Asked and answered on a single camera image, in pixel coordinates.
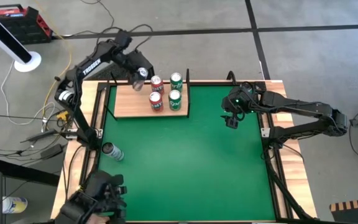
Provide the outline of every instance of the wooden table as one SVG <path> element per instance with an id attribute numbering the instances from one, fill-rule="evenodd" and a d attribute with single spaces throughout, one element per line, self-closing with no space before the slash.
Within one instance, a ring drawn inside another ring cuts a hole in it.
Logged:
<path id="1" fill-rule="evenodd" d="M 81 98 L 82 101 L 81 109 L 89 123 L 91 121 L 91 117 L 93 113 L 93 106 L 96 98 L 96 90 L 99 82 L 100 81 L 86 81 L 83 83 L 83 87 L 82 87 L 83 96 Z M 217 80 L 216 82 L 231 82 L 231 81 Z M 265 82 L 266 82 L 266 87 L 269 91 L 275 91 L 283 96 L 286 96 L 284 84 L 281 80 L 269 80 Z M 96 127 L 99 127 L 102 118 L 104 94 L 105 91 L 102 91 L 101 102 L 98 108 Z M 281 126 L 284 128 L 293 126 L 292 116 L 288 113 L 277 113 L 277 114 L 273 114 L 272 117 L 275 126 Z M 266 117 L 264 117 L 264 123 L 266 126 L 267 125 Z M 298 141 L 288 140 L 286 142 L 286 145 L 300 152 Z M 74 152 L 79 146 L 80 144 L 76 141 L 70 141 L 68 143 L 67 152 L 64 161 L 64 168 L 66 170 L 66 174 L 68 174 L 68 166 L 70 164 L 71 159 L 73 158 Z M 311 197 L 305 166 L 302 162 L 301 157 L 295 154 L 294 152 L 291 152 L 291 150 L 286 149 L 285 147 L 281 149 L 280 152 L 281 152 L 283 170 L 285 173 L 288 190 L 294 196 L 296 201 L 303 207 L 306 213 L 308 213 L 312 217 L 316 217 L 316 210 L 314 208 L 313 199 Z M 75 192 L 75 190 L 78 187 L 84 155 L 85 155 L 85 149 L 81 148 L 76 153 L 76 156 L 73 158 L 73 165 L 71 167 L 71 172 L 70 172 L 70 186 L 68 189 L 69 195 Z M 90 171 L 91 166 L 93 164 L 94 154 L 91 155 L 91 158 L 92 159 L 89 160 L 88 171 Z M 286 217 L 282 194 L 277 187 L 276 190 L 277 190 L 277 197 L 278 197 L 281 216 Z M 64 187 L 64 179 L 63 179 L 63 171 L 62 171 L 60 175 L 60 181 L 57 188 L 56 197 L 55 197 L 55 203 L 52 209 L 51 218 L 55 218 L 57 216 L 60 208 L 64 204 L 64 201 L 65 201 L 65 187 Z"/>

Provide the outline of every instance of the white cable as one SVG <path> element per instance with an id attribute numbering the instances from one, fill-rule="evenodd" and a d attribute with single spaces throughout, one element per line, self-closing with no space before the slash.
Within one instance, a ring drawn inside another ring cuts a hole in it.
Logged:
<path id="1" fill-rule="evenodd" d="M 49 117 L 48 117 L 48 119 L 49 119 L 49 118 L 53 115 L 53 113 L 55 112 L 56 106 L 55 106 L 55 103 L 54 103 L 54 102 L 49 102 L 49 103 L 47 103 L 45 106 L 43 106 L 41 109 L 39 109 L 38 112 L 34 115 L 34 118 L 33 118 L 32 120 L 30 120 L 29 122 L 26 122 L 26 123 L 16 123 L 16 122 L 14 122 L 13 120 L 11 120 L 11 118 L 9 117 L 9 102 L 7 101 L 7 97 L 6 97 L 6 94 L 5 94 L 5 92 L 4 92 L 4 85 L 5 85 L 5 82 L 6 82 L 7 78 L 10 76 L 10 74 L 11 74 L 11 72 L 12 72 L 12 68 L 13 68 L 14 62 L 15 62 L 15 61 L 13 60 L 13 61 L 12 61 L 12 64 L 11 64 L 11 67 L 10 67 L 8 73 L 6 74 L 6 77 L 5 77 L 5 79 L 4 79 L 4 81 L 2 82 L 2 85 L 1 85 L 1 92 L 3 93 L 4 98 L 5 98 L 5 102 L 6 102 L 6 113 L 7 113 L 7 115 L 8 115 L 9 121 L 10 121 L 12 124 L 16 124 L 16 125 L 28 125 L 28 124 L 32 123 L 32 122 L 35 120 L 35 118 L 38 116 L 38 114 L 39 114 L 44 108 L 46 108 L 48 105 L 53 105 L 53 110 L 52 110 L 52 112 L 50 113 L 50 115 L 49 115 Z"/>

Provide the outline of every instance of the gray floor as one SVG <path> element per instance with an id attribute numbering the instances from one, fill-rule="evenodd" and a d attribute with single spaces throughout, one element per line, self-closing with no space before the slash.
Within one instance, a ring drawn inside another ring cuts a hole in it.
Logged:
<path id="1" fill-rule="evenodd" d="M 78 0 L 39 1 L 49 14 L 44 17 L 52 18 L 62 34 L 86 29 L 101 31 L 111 22 L 99 4 L 86 5 Z M 33 0 L 0 0 L 0 4 L 18 2 L 38 8 Z M 102 2 L 111 10 L 115 25 L 124 29 L 141 23 L 148 23 L 155 30 L 250 27 L 242 0 Z M 259 27 L 358 24 L 358 1 L 258 0 L 252 1 L 252 6 Z M 358 30 L 263 33 L 260 38 L 270 76 L 284 81 L 289 97 L 327 102 L 348 117 L 358 112 Z M 141 40 L 143 37 L 135 38 L 132 46 Z M 95 41 L 68 41 L 73 49 L 73 64 L 92 52 Z M 11 115 L 34 115 L 42 106 L 53 77 L 68 63 L 63 41 L 26 47 L 40 53 L 43 62 L 30 73 L 12 71 L 5 87 Z M 184 72 L 186 68 L 190 68 L 194 79 L 224 78 L 229 70 L 240 79 L 262 78 L 252 34 L 153 37 L 140 50 L 153 63 L 156 73 L 164 78 L 172 72 Z M 11 59 L 0 49 L 0 86 L 10 64 Z M 1 91 L 0 114 L 6 114 Z M 296 124 L 309 121 L 299 116 L 294 116 L 294 120 Z M 25 148 L 27 145 L 19 144 L 19 141 L 39 131 L 40 121 L 28 126 L 14 126 L 7 119 L 0 118 L 0 149 L 14 151 Z M 353 130 L 352 137 L 358 150 L 358 129 Z M 40 148 L 49 141 L 46 139 L 34 148 Z M 358 157 L 351 151 L 348 136 L 316 136 L 300 144 L 318 216 L 323 220 L 333 220 L 328 210 L 330 203 L 358 199 Z M 33 167 L 55 172 L 61 165 L 62 157 L 58 157 Z M 14 188 L 17 184 L 17 181 L 12 182 L 9 187 Z M 35 188 L 42 190 L 43 194 L 34 194 Z M 48 219 L 55 188 L 29 183 L 16 194 L 27 197 L 32 207 L 23 214 L 9 216 L 10 222 L 24 217 L 27 222 Z"/>

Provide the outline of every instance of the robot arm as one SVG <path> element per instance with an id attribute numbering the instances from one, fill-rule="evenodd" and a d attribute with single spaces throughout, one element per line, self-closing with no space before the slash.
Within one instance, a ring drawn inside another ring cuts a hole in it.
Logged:
<path id="1" fill-rule="evenodd" d="M 232 113 L 232 116 L 223 116 L 226 120 L 226 126 L 230 128 L 237 128 L 238 122 L 244 119 L 245 114 L 252 112 L 287 112 L 318 119 L 312 123 L 290 128 L 264 128 L 262 137 L 268 139 L 270 146 L 278 148 L 281 148 L 282 144 L 288 139 L 298 139 L 317 134 L 342 136 L 347 131 L 346 115 L 332 109 L 326 103 L 288 99 L 272 91 L 256 90 L 248 82 L 234 87 L 229 95 L 223 98 L 222 108 L 226 112 Z"/>
<path id="2" fill-rule="evenodd" d="M 114 212 L 110 223 L 125 223 L 126 203 L 121 195 L 126 194 L 122 175 L 110 176 L 103 171 L 90 175 L 85 186 L 77 190 L 61 207 L 54 224 L 85 224 L 93 213 Z"/>
<path id="3" fill-rule="evenodd" d="M 133 50 L 129 54 L 124 54 L 123 51 L 128 48 L 131 41 L 129 33 L 120 30 L 114 40 L 99 42 L 90 56 L 66 72 L 63 80 L 57 78 L 59 85 L 55 100 L 74 118 L 78 126 L 77 141 L 91 150 L 97 149 L 99 144 L 96 131 L 89 126 L 80 110 L 83 80 L 103 62 L 114 62 L 125 68 L 130 73 L 129 83 L 138 91 L 142 88 L 144 80 L 154 75 L 153 65 L 141 52 Z"/>

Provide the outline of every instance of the green tabletop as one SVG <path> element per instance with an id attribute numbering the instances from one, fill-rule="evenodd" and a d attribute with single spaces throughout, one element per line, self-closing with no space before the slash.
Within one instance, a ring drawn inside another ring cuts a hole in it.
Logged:
<path id="1" fill-rule="evenodd" d="M 121 118 L 107 113 L 99 169 L 123 174 L 128 221 L 274 220 L 256 114 L 227 128 L 221 100 L 232 87 L 192 86 L 190 118 Z M 116 87 L 108 107 L 114 111 Z"/>

